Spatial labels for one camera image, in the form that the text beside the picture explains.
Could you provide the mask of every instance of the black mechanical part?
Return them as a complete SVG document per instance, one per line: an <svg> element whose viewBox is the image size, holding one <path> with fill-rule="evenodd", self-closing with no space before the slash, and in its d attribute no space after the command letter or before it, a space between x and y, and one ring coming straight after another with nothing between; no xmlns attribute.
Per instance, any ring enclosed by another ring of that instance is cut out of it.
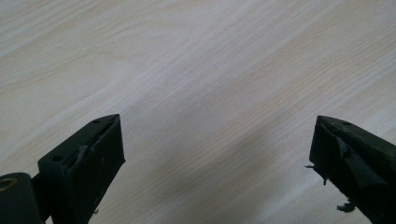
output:
<svg viewBox="0 0 396 224"><path fill-rule="evenodd" d="M51 216L54 224L87 224L124 163L120 116L93 120L42 157L33 179L0 176L1 223L38 224ZM26 214L16 213L22 208Z"/></svg>
<svg viewBox="0 0 396 224"><path fill-rule="evenodd" d="M396 146L349 122L318 116L309 160L373 223L396 223Z"/></svg>

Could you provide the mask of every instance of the black plastic part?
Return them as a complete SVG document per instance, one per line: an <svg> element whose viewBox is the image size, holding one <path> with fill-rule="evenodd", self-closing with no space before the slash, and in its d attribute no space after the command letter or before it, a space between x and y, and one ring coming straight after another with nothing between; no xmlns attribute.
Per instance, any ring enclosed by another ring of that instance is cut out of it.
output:
<svg viewBox="0 0 396 224"><path fill-rule="evenodd" d="M0 176L0 223L43 223L28 174L14 173Z"/></svg>
<svg viewBox="0 0 396 224"><path fill-rule="evenodd" d="M41 219L47 220L50 217L50 208L52 207L52 204L50 204L52 196L49 194L49 187L44 185L40 174L32 178L32 183Z"/></svg>
<svg viewBox="0 0 396 224"><path fill-rule="evenodd" d="M309 160L373 223L396 223L396 146L349 122L318 116Z"/></svg>
<svg viewBox="0 0 396 224"><path fill-rule="evenodd" d="M88 123L38 161L36 179L50 195L43 214L56 224L87 224L124 162L120 116Z"/></svg>

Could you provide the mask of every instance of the wooden table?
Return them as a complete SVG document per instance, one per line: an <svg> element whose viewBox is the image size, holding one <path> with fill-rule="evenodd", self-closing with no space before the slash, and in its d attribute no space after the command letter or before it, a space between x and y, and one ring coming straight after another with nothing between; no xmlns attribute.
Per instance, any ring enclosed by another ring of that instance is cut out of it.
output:
<svg viewBox="0 0 396 224"><path fill-rule="evenodd" d="M317 115L396 143L395 1L0 4L0 175L120 113L91 223L369 223L304 166Z"/></svg>

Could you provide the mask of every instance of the wood grain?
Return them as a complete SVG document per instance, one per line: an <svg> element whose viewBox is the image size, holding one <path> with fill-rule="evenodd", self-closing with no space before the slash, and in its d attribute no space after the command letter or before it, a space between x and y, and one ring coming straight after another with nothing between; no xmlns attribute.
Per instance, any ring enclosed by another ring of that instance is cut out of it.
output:
<svg viewBox="0 0 396 224"><path fill-rule="evenodd" d="M317 115L396 144L394 1L0 4L0 175L120 113L91 223L369 223L304 166Z"/></svg>

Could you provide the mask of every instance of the scratched black plastic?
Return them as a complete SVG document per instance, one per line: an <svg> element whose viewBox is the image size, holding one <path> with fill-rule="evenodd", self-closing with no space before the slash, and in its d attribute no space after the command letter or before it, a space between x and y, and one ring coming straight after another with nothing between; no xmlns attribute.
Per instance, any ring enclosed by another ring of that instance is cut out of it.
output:
<svg viewBox="0 0 396 224"><path fill-rule="evenodd" d="M38 161L57 224L87 224L125 162L120 116L96 119Z"/></svg>
<svg viewBox="0 0 396 224"><path fill-rule="evenodd" d="M396 223L396 146L349 122L318 116L309 160L373 223Z"/></svg>

